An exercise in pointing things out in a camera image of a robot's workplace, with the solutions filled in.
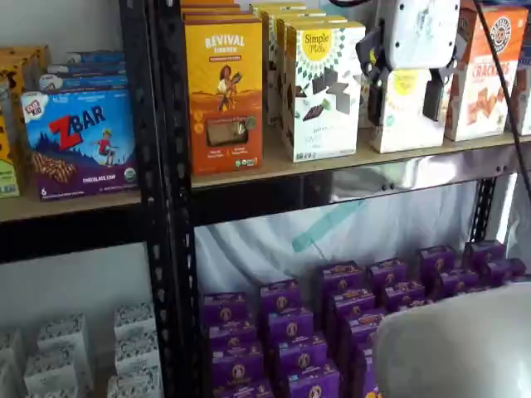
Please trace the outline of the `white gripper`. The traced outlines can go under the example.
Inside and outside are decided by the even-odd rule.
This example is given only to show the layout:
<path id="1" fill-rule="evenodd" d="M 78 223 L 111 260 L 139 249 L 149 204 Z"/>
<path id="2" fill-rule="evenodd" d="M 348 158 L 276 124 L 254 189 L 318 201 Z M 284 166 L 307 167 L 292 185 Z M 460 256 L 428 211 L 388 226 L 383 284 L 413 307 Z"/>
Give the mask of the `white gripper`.
<path id="1" fill-rule="evenodd" d="M 381 124 L 384 84 L 392 69 L 430 69 L 423 115 L 439 120 L 445 86 L 454 73 L 453 56 L 460 14 L 458 1 L 377 2 L 376 25 L 356 44 L 368 85 L 368 119 Z"/>

